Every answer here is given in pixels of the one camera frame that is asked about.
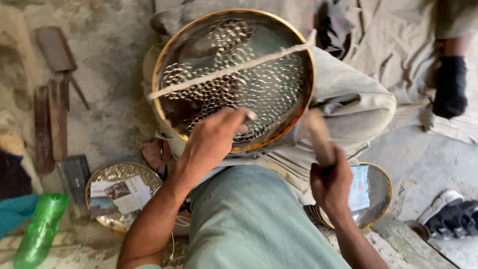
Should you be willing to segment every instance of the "teal cloth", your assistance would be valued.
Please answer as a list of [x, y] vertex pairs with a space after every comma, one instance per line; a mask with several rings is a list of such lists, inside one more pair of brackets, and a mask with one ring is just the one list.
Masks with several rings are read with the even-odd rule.
[[184, 269], [350, 268], [272, 170], [230, 167], [193, 190], [191, 208]]
[[37, 202], [38, 196], [36, 194], [0, 201], [0, 238], [28, 220], [35, 212]]

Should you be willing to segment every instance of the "newspaper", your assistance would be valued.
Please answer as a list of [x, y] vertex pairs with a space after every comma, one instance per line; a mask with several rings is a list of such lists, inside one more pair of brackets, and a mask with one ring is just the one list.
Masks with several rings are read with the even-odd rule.
[[368, 165], [351, 166], [350, 170], [354, 175], [350, 194], [348, 196], [348, 207], [352, 212], [370, 207], [369, 184], [367, 183]]
[[150, 187], [140, 176], [127, 179], [105, 189], [121, 214], [124, 215], [128, 229], [139, 216], [143, 207], [151, 199]]
[[90, 187], [90, 212], [91, 218], [119, 213], [118, 207], [105, 193], [105, 189], [115, 185], [112, 181], [95, 181]]
[[121, 213], [125, 216], [129, 228], [150, 199], [150, 187], [144, 184], [140, 176], [119, 183], [92, 182], [91, 217]]

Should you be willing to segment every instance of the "right hand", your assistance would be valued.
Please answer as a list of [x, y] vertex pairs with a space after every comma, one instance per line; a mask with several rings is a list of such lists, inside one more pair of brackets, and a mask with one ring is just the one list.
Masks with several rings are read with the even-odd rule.
[[189, 170], [199, 180], [216, 167], [231, 152], [234, 134], [247, 131], [246, 117], [246, 108], [224, 108], [196, 123], [176, 165], [178, 173]]
[[313, 163], [310, 169], [310, 185], [315, 201], [336, 226], [341, 220], [352, 217], [352, 212], [348, 208], [348, 195], [353, 174], [342, 149], [334, 144], [334, 150], [336, 164], [332, 172], [322, 178], [319, 174], [320, 166]]

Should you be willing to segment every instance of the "green plastic bottle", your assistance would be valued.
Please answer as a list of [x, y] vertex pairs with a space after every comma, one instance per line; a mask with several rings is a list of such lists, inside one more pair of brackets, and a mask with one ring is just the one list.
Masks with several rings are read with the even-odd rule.
[[32, 222], [13, 260], [15, 269], [34, 269], [46, 259], [67, 205], [66, 194], [46, 193], [40, 196]]

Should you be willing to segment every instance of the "brass rim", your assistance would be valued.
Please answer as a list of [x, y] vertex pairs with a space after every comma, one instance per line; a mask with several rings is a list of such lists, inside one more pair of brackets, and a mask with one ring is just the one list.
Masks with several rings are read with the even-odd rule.
[[[389, 198], [388, 198], [387, 206], [383, 209], [382, 213], [373, 222], [370, 222], [365, 227], [361, 228], [361, 229], [365, 229], [365, 228], [369, 228], [372, 225], [374, 225], [387, 211], [388, 207], [390, 206], [390, 202], [391, 202], [392, 185], [391, 185], [390, 177], [388, 176], [387, 172], [385, 172], [378, 165], [375, 165], [375, 164], [372, 164], [372, 163], [367, 163], [367, 162], [360, 162], [360, 165], [370, 165], [370, 166], [374, 166], [374, 167], [378, 168], [380, 170], [380, 172], [382, 172], [385, 175], [385, 177], [387, 179], [388, 186], [389, 186]], [[323, 223], [325, 226], [335, 230], [335, 227], [331, 223], [326, 221], [325, 218], [322, 216], [321, 208], [317, 204], [309, 205], [309, 208], [311, 209], [311, 211], [313, 211], [313, 215], [318, 221]]]
[[[219, 14], [224, 14], [224, 13], [228, 13], [228, 12], [249, 12], [249, 13], [255, 13], [255, 14], [261, 14], [261, 15], [266, 15], [266, 16], [269, 16], [271, 17], [272, 19], [284, 24], [285, 26], [287, 26], [287, 28], [289, 28], [292, 32], [294, 32], [294, 34], [303, 42], [303, 43], [306, 43], [306, 40], [305, 38], [302, 36], [302, 34], [300, 34], [300, 32], [295, 28], [293, 27], [290, 23], [288, 23], [286, 20], [282, 19], [281, 17], [279, 16], [276, 16], [272, 13], [268, 13], [268, 12], [265, 12], [265, 11], [260, 11], [260, 10], [255, 10], [255, 9], [227, 9], [227, 10], [221, 10], [221, 11], [216, 11], [216, 12], [212, 12], [212, 13], [209, 13], [209, 14], [206, 14], [202, 17], [199, 17], [195, 20], [193, 20], [192, 22], [188, 23], [186, 26], [184, 26], [181, 30], [179, 30], [176, 34], [174, 34], [171, 39], [166, 43], [166, 45], [164, 46], [164, 48], [162, 49], [161, 53], [159, 54], [158, 56], [158, 59], [156, 60], [156, 64], [154, 66], [154, 72], [153, 72], [153, 76], [152, 76], [152, 92], [156, 92], [158, 91], [158, 89], [156, 88], [156, 85], [158, 83], [158, 72], [161, 68], [161, 60], [163, 59], [164, 55], [166, 54], [166, 52], [168, 51], [169, 49], [169, 46], [174, 42], [176, 41], [176, 39], [186, 30], [188, 30], [189, 28], [191, 28], [192, 26], [194, 26], [196, 23], [202, 21], [202, 20], [205, 20], [209, 17], [212, 17], [212, 16], [215, 16], [215, 15], [219, 15]], [[309, 107], [309, 104], [312, 100], [312, 96], [314, 95], [314, 90], [315, 90], [315, 62], [314, 62], [314, 56], [312, 55], [312, 51], [310, 48], [307, 49], [307, 54], [308, 54], [308, 57], [310, 58], [310, 61], [311, 61], [311, 65], [312, 65], [312, 82], [311, 82], [311, 93], [310, 93], [310, 97], [309, 97], [309, 100], [307, 100], [307, 104], [305, 105], [304, 108], [302, 108], [301, 110], [299, 110], [299, 113], [298, 113], [298, 116], [295, 117], [289, 124], [287, 127], [285, 127], [281, 132], [279, 132], [278, 134], [274, 135], [273, 137], [271, 138], [268, 138], [266, 139], [265, 141], [261, 142], [261, 143], [257, 143], [255, 145], [252, 145], [252, 146], [247, 146], [247, 147], [241, 147], [241, 148], [233, 148], [231, 150], [231, 152], [243, 152], [243, 151], [248, 151], [248, 150], [253, 150], [253, 149], [256, 149], [258, 147], [261, 147], [261, 146], [264, 146], [266, 144], [269, 144], [270, 142], [278, 139], [279, 137], [281, 137], [282, 135], [284, 135], [287, 131], [289, 131], [292, 126], [299, 120], [300, 116], [302, 116], [302, 114], [304, 113], [304, 111], [306, 110], [307, 107]], [[166, 125], [168, 126], [168, 128], [170, 128], [171, 130], [174, 131], [175, 135], [185, 141], [187, 141], [189, 139], [188, 136], [184, 135], [184, 134], [181, 134], [177, 129], [173, 128], [172, 125], [171, 125], [171, 122], [169, 120], [166, 119], [165, 115], [164, 115], [164, 111], [162, 110], [161, 108], [161, 103], [159, 102], [159, 99], [156, 98], [153, 100], [154, 102], [154, 106], [156, 108], [156, 111], [158, 112], [160, 118], [166, 123]]]
[[[87, 182], [87, 185], [86, 185], [86, 188], [85, 188], [85, 200], [87, 202], [87, 207], [89, 209], [89, 200], [90, 200], [90, 188], [91, 188], [91, 183], [93, 182], [93, 179], [97, 176], [98, 173], [100, 173], [102, 170], [110, 167], [110, 166], [113, 166], [113, 165], [118, 165], [118, 164], [132, 164], [132, 165], [136, 165], [136, 166], [140, 166], [142, 168], [145, 168], [149, 171], [151, 171], [159, 180], [161, 180], [161, 178], [149, 167], [145, 166], [145, 165], [142, 165], [140, 163], [135, 163], [135, 162], [119, 162], [119, 163], [113, 163], [113, 164], [107, 164], [107, 165], [104, 165], [100, 168], [98, 168], [94, 173], [93, 175], [91, 175], [91, 177], [88, 179], [88, 182]], [[108, 227], [110, 228], [111, 230], [115, 230], [115, 231], [120, 231], [120, 232], [126, 232], [126, 228], [121, 228], [121, 227], [118, 227], [116, 225], [112, 225], [112, 224], [108, 224], [106, 223], [105, 221], [103, 221], [100, 217], [97, 217], [96, 220], [101, 223], [103, 226], [105, 227]]]
[[378, 216], [373, 222], [367, 224], [367, 226], [363, 227], [363, 229], [365, 228], [369, 228], [371, 227], [372, 225], [374, 225], [377, 221], [379, 221], [379, 219], [385, 214], [385, 212], [387, 211], [388, 207], [390, 206], [390, 202], [391, 202], [391, 195], [392, 195], [392, 185], [391, 185], [391, 181], [390, 181], [390, 177], [388, 176], [387, 172], [385, 172], [382, 168], [380, 168], [378, 165], [375, 165], [373, 163], [367, 163], [367, 162], [360, 162], [360, 165], [371, 165], [371, 166], [374, 166], [376, 168], [378, 168], [380, 170], [380, 172], [382, 172], [385, 177], [387, 178], [387, 183], [389, 185], [389, 198], [388, 198], [388, 201], [387, 201], [387, 206], [385, 206], [385, 208], [383, 209], [382, 213], [380, 214], [380, 216]]

